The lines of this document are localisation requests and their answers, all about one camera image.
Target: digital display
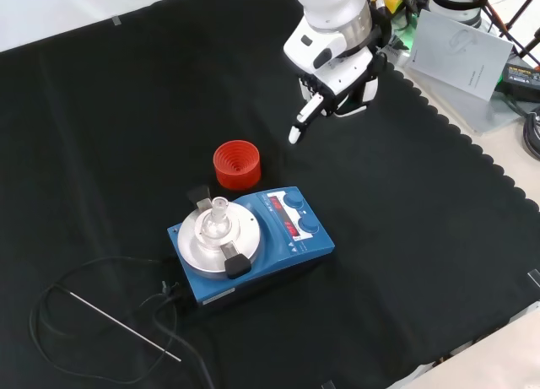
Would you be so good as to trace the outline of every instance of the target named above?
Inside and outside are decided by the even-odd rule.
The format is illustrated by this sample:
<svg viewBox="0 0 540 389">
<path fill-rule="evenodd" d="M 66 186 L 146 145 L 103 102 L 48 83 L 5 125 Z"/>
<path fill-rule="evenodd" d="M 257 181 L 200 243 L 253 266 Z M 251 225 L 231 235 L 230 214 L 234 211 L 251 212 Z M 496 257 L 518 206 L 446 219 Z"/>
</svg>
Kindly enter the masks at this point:
<svg viewBox="0 0 540 389">
<path fill-rule="evenodd" d="M 290 217 L 287 215 L 287 212 L 285 212 L 285 208 L 279 201 L 278 197 L 269 197 L 269 198 L 270 198 L 270 202 L 272 202 L 272 205 L 276 209 L 276 212 L 278 213 L 279 217 L 283 221 L 285 228 L 289 231 L 290 235 L 292 235 L 293 237 L 298 237 L 300 233 L 294 227 L 293 222 L 291 221 Z"/>
</svg>

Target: red cup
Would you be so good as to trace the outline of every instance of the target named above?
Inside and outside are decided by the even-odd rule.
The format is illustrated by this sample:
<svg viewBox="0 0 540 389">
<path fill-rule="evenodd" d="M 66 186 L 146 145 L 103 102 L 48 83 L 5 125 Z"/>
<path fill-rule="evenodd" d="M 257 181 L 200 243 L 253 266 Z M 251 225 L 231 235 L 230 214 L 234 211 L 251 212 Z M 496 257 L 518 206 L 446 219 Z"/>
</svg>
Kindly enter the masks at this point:
<svg viewBox="0 0 540 389">
<path fill-rule="evenodd" d="M 259 150 L 245 140 L 232 140 L 219 146 L 213 154 L 218 182 L 231 191 L 244 191 L 261 179 Z"/>
</svg>

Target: black mat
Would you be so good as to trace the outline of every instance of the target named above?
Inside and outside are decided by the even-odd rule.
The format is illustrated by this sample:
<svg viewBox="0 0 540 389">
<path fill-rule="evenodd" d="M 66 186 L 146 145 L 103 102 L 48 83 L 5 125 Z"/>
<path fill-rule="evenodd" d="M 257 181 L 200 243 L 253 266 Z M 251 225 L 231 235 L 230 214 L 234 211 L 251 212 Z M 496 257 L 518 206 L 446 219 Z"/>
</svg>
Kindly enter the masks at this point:
<svg viewBox="0 0 540 389">
<path fill-rule="evenodd" d="M 109 386 L 40 359 L 32 302 L 91 258 L 173 256 L 165 230 L 189 212 L 190 187 L 214 182 L 213 151 L 232 138 L 262 153 L 257 189 L 298 186 L 337 248 L 300 278 L 185 322 L 220 387 L 383 388 L 537 298 L 537 205 L 401 74 L 382 76 L 368 111 L 319 120 L 289 149 L 302 100 L 282 46 L 300 16 L 295 0 L 167 0 L 0 56 L 3 386 Z M 104 267 L 70 287 L 120 316 L 163 279 L 181 270 Z M 107 326 L 60 296 L 51 309 L 73 332 Z M 130 323 L 164 341 L 148 314 Z M 45 340 L 64 365 L 116 378 L 157 355 L 114 328 Z M 200 385 L 167 359 L 137 387 Z"/>
</svg>

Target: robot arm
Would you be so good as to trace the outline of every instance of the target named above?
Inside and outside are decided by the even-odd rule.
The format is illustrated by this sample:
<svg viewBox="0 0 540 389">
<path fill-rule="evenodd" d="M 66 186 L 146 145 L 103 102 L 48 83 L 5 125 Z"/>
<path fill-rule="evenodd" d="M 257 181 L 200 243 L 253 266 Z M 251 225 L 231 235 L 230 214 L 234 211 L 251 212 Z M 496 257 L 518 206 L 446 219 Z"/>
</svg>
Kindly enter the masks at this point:
<svg viewBox="0 0 540 389">
<path fill-rule="evenodd" d="M 284 46 L 298 68 L 307 105 L 294 121 L 289 141 L 296 143 L 314 118 L 361 111 L 376 92 L 373 62 L 381 46 L 381 27 L 374 25 L 377 8 L 369 0 L 299 0 L 304 17 Z M 386 7 L 377 0 L 378 18 Z M 388 21 L 386 41 L 390 37 Z"/>
</svg>

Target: metal rod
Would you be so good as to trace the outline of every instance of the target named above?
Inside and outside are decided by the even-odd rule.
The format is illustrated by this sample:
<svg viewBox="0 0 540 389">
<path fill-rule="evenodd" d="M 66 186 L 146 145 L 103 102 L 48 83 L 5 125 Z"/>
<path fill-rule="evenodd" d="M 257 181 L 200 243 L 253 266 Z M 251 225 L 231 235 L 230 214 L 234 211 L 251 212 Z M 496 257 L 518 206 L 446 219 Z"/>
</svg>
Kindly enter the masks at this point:
<svg viewBox="0 0 540 389">
<path fill-rule="evenodd" d="M 532 0 L 526 0 L 525 3 L 523 3 L 523 5 L 521 5 L 521 8 L 519 8 L 519 10 L 516 12 L 516 14 L 512 17 L 512 19 L 510 19 L 510 22 L 508 22 L 506 24 L 506 29 L 507 30 L 510 30 L 510 28 L 514 25 L 514 23 L 519 19 L 519 17 L 521 16 L 521 14 L 523 14 L 525 12 L 525 9 L 528 8 L 529 4 L 532 2 Z"/>
<path fill-rule="evenodd" d="M 92 305 L 91 303 L 87 302 L 86 300 L 84 300 L 83 298 L 81 298 L 80 296 L 74 294 L 73 292 L 71 292 L 70 290 L 67 290 L 66 291 L 73 297 L 75 298 L 76 300 L 78 300 L 79 302 L 82 302 L 84 303 L 85 305 L 87 305 L 90 309 L 93 309 L 95 311 L 97 311 L 98 313 L 100 313 L 102 316 L 105 316 L 107 319 L 109 319 L 110 321 L 113 321 L 114 323 L 116 323 L 118 326 L 120 327 L 123 327 L 125 328 L 126 330 L 128 330 L 131 334 L 134 334 L 136 335 L 137 337 L 141 338 L 142 340 L 146 341 L 148 344 L 150 344 L 151 346 L 157 348 L 159 351 L 161 351 L 162 353 L 166 353 L 167 355 L 169 355 L 172 359 L 174 359 L 175 361 L 178 361 L 178 362 L 182 362 L 182 360 L 180 358 L 178 358 L 176 355 L 174 354 L 171 354 L 169 351 L 167 351 L 165 348 L 162 348 L 160 347 L 158 344 L 154 343 L 153 341 L 150 341 L 148 340 L 144 335 L 142 334 L 139 334 L 138 332 L 136 332 L 135 330 L 133 330 L 132 328 L 126 326 L 125 324 L 123 324 L 121 321 L 118 321 L 117 319 L 115 319 L 113 316 L 110 316 L 108 315 L 107 313 L 105 313 L 104 311 L 102 311 L 101 309 L 95 307 L 94 305 Z"/>
<path fill-rule="evenodd" d="M 537 32 L 534 34 L 534 39 L 531 40 L 531 42 L 525 46 L 525 49 L 523 49 L 518 56 L 520 58 L 523 58 L 527 55 L 527 52 L 531 52 L 532 49 L 534 49 L 536 46 L 540 44 L 540 29 L 537 30 Z"/>
</svg>

